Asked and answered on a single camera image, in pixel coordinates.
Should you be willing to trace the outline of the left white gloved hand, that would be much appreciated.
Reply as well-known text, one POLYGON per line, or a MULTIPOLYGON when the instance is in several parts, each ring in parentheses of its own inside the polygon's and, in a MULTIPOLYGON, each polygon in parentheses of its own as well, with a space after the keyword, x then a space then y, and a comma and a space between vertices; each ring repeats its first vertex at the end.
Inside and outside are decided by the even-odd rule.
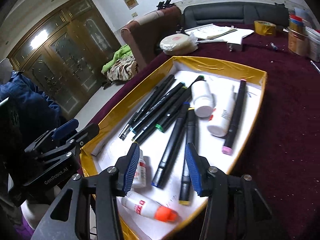
POLYGON ((23 217, 33 230, 36 229, 60 191, 61 189, 58 186, 54 186, 49 191, 38 192, 34 196, 28 197, 27 200, 23 202, 21 205, 23 217))

